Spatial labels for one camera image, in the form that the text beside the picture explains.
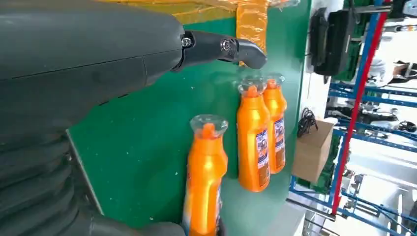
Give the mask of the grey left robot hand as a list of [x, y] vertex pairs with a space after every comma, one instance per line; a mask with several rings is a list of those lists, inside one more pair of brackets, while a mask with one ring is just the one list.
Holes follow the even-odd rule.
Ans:
[[182, 236], [136, 230], [82, 199], [67, 129], [170, 71], [213, 60], [267, 62], [254, 43], [185, 30], [171, 14], [93, 0], [0, 3], [0, 233], [3, 236]]

